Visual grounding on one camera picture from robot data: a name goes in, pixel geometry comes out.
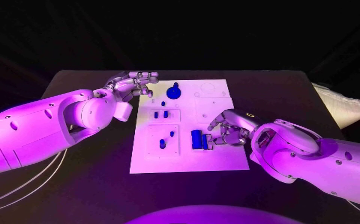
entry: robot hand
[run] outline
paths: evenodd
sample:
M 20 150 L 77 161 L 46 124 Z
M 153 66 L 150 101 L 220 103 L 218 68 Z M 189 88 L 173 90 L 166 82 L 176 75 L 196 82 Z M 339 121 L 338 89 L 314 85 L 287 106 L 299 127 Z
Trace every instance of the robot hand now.
M 82 89 L 0 113 L 0 172 L 31 165 L 87 137 L 112 122 L 128 121 L 134 96 L 148 95 L 158 73 L 122 72 L 105 88 Z
M 226 110 L 209 130 L 222 125 L 222 140 L 215 144 L 242 146 L 252 142 L 251 159 L 286 183 L 299 178 L 326 193 L 360 203 L 360 143 L 322 138 L 304 127 L 277 120 L 264 123 L 242 110 Z

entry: hole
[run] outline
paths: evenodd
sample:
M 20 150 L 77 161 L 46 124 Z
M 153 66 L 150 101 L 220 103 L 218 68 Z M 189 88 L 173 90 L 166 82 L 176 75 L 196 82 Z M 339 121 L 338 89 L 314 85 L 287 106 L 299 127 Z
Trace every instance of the hole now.
M 353 160 L 353 156 L 352 156 L 352 154 L 351 154 L 349 151 L 346 152 L 346 159 L 348 159 L 348 160 Z
M 11 127 L 14 128 L 14 130 L 18 130 L 18 122 L 17 122 L 17 121 L 14 121 L 14 122 L 11 123 Z
M 53 114 L 51 114 L 51 110 L 46 110 L 46 115 L 47 115 L 47 117 L 50 118 L 50 119 L 53 119 Z

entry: blue object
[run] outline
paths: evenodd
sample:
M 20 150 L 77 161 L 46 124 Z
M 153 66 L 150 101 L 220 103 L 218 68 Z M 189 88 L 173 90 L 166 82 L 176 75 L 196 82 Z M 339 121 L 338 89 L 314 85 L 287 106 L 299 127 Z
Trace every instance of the blue object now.
M 183 91 L 179 88 L 179 83 L 174 83 L 174 86 L 167 90 L 167 96 L 170 99 L 179 99 L 181 97 Z
M 207 139 L 207 134 L 203 135 L 203 147 L 205 147 L 205 150 L 209 149 L 209 139 Z
M 203 142 L 202 142 L 202 130 L 192 131 L 192 139 L 193 139 L 193 149 L 199 150 L 203 149 Z
M 163 139 L 163 140 L 160 141 L 160 148 L 161 148 L 161 149 L 166 149 L 166 147 L 167 147 L 167 144 L 166 144 L 166 140 Z

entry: cable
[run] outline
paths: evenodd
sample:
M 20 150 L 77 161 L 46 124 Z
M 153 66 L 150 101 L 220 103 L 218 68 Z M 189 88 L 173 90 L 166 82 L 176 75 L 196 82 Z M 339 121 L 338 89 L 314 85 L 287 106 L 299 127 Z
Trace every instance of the cable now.
M 59 153 L 57 157 L 54 158 L 54 160 L 51 161 L 50 165 L 46 167 L 46 169 L 43 170 L 43 172 L 21 186 L 18 187 L 14 191 L 11 191 L 8 194 L 5 194 L 4 196 L 0 196 L 0 199 L 4 199 L 5 197 L 8 197 L 12 193 L 15 193 L 21 188 L 24 188 L 40 176 L 41 174 L 47 171 L 47 169 L 51 167 L 51 165 L 54 164 L 56 160 L 59 159 L 59 156 L 61 155 L 61 152 Z
M 360 211 L 360 208 L 348 200 L 348 202 L 353 205 L 353 207 Z
M 59 171 L 59 168 L 61 167 L 61 164 L 63 164 L 63 161 L 64 161 L 64 158 L 66 158 L 66 154 L 67 154 L 67 151 L 69 151 L 69 149 L 66 150 L 66 152 L 64 152 L 64 155 L 63 155 L 63 160 L 60 161 L 60 164 L 59 164 L 59 167 L 57 167 L 57 169 L 56 169 L 56 171 L 53 172 L 53 174 L 51 174 L 51 176 L 50 176 L 50 178 L 47 179 L 47 181 L 44 182 L 44 184 L 27 195 L 27 196 L 24 196 L 21 199 L 18 199 L 15 202 L 12 202 L 12 203 L 9 203 L 6 206 L 4 206 L 4 207 L 0 207 L 0 209 L 2 208 L 5 208 L 5 207 L 8 207 L 8 206 L 11 206 L 11 205 L 14 205 L 17 202 L 20 202 L 22 199 L 25 199 L 44 185 L 46 185 L 46 183 L 50 181 L 50 179 L 53 178 L 53 176 L 56 175 L 56 173 L 57 173 L 57 171 Z

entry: black tabletop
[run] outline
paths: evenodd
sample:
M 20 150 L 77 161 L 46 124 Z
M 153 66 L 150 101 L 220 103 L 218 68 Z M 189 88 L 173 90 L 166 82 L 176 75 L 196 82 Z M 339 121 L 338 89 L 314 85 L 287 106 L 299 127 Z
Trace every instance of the black tabletop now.
M 102 88 L 116 73 L 61 71 L 44 98 L 77 89 Z M 303 72 L 160 71 L 161 80 L 223 78 L 236 108 L 249 110 L 267 121 L 283 118 L 325 137 L 345 138 Z M 360 212 L 346 200 L 326 194 L 303 180 L 293 184 L 280 182 L 251 160 L 251 170 L 129 174 L 140 98 L 131 103 L 129 121 L 113 119 L 100 133 L 70 148 L 48 184 L 0 210 L 4 223 L 124 223 L 157 210 L 197 204 L 257 208 L 307 223 L 359 223 Z M 50 161 L 0 174 L 2 195 L 44 169 Z M 51 172 L 4 204 L 35 189 Z

